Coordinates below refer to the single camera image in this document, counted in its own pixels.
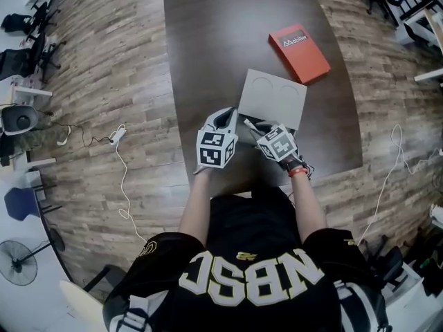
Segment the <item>dark wooden table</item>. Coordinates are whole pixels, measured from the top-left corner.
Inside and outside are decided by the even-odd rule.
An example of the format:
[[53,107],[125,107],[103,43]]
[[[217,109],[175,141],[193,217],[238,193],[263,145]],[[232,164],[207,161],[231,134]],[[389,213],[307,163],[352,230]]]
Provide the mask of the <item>dark wooden table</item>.
[[[293,80],[268,43],[269,33],[302,24],[331,66],[308,86],[297,143],[326,176],[362,166],[359,119],[332,29],[317,0],[165,0],[174,100],[188,176],[196,164],[197,130],[223,107],[238,107],[249,68]],[[243,192],[257,181],[288,183],[287,175],[242,143],[216,171],[213,194]]]

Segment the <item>red book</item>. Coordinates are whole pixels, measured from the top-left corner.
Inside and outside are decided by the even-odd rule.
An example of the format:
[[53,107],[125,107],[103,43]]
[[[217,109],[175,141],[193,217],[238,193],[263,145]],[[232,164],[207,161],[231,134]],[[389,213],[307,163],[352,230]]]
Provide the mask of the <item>red book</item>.
[[302,25],[293,25],[271,33],[269,42],[302,84],[331,70],[320,49]]

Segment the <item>wooden floor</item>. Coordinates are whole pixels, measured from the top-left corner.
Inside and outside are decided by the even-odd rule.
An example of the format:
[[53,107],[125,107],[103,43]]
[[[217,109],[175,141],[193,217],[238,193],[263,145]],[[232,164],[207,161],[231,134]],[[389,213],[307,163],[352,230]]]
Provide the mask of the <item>wooden floor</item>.
[[[410,164],[440,147],[443,98],[437,82],[416,84],[413,76],[438,66],[431,54],[394,41],[394,26],[365,0],[319,0],[337,36],[352,81],[359,113],[363,167],[314,182],[328,223],[350,229],[359,238],[372,216],[379,191],[393,166],[397,148],[390,132],[403,128]],[[53,32],[67,40],[62,64],[46,89],[54,92],[50,109],[60,122],[82,124],[85,141],[127,125],[118,148],[128,165],[125,190],[139,231],[147,238],[176,230],[189,193],[177,129],[163,0],[63,0]],[[118,208],[127,202],[120,191],[124,167],[106,141],[85,149],[73,129],[64,147],[47,147],[57,164],[42,169],[57,183],[48,196],[64,207],[48,214],[60,231],[62,258],[83,286],[105,264],[129,268],[143,242]],[[435,157],[409,176],[402,164],[392,173],[381,197],[379,215],[368,233],[375,242],[386,234],[391,244],[415,236],[428,221],[430,204],[439,198],[431,177]],[[93,290],[100,298],[109,287]]]

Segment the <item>black fan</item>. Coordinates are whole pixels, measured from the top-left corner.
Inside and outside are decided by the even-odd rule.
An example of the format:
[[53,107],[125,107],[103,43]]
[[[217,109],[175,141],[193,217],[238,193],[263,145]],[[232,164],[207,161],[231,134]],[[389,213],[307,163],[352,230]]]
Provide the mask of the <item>black fan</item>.
[[0,273],[15,285],[31,284],[37,276],[37,261],[34,256],[51,245],[64,251],[64,242],[57,231],[50,229],[49,237],[49,243],[34,252],[17,241],[0,243]]

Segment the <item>blue chair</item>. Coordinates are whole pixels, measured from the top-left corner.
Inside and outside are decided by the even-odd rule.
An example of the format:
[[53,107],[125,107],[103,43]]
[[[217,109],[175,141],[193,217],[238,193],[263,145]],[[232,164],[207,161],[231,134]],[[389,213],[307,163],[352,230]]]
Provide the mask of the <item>blue chair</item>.
[[39,201],[37,200],[36,192],[52,187],[55,187],[55,185],[40,185],[33,188],[23,189],[12,188],[5,195],[5,204],[8,215],[18,221],[23,221],[28,215],[40,217],[41,215],[60,209],[62,207],[61,205],[55,207],[52,205],[40,207]]

